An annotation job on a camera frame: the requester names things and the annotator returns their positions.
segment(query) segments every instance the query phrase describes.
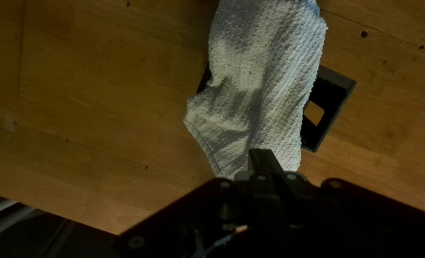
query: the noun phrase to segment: white cloth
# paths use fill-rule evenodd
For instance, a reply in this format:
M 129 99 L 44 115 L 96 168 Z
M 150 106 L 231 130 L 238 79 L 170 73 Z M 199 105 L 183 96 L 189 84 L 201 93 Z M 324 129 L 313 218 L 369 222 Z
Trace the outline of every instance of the white cloth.
M 325 23 L 314 0 L 221 0 L 209 31 L 206 89 L 188 100 L 186 129 L 216 176 L 245 170 L 248 149 L 271 149 L 297 170 L 300 129 Z

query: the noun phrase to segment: black object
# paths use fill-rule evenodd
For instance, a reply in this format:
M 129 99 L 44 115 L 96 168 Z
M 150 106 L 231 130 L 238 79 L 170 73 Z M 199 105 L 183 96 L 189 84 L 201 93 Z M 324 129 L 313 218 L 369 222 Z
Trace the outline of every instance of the black object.
M 196 93 L 206 87 L 206 82 L 211 79 L 211 70 L 205 69 Z M 327 67 L 320 66 L 315 82 L 311 89 L 308 102 L 315 103 L 323 109 L 323 116 L 315 125 L 307 116 L 302 116 L 301 125 L 301 145 L 302 148 L 315 152 L 337 117 L 344 100 L 354 89 L 356 82 L 341 76 Z
M 0 235 L 0 256 L 425 258 L 425 212 L 341 179 L 320 188 L 249 152 L 251 176 L 211 179 L 120 236 L 53 215 Z

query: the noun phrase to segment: wooden floor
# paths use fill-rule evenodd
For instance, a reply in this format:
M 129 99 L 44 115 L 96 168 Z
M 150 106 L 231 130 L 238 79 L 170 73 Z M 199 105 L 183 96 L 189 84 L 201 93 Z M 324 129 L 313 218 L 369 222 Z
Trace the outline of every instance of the wooden floor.
M 318 0 L 357 80 L 301 172 L 425 209 L 425 0 Z M 215 1 L 0 0 L 0 195 L 120 232 L 212 172 L 182 125 Z

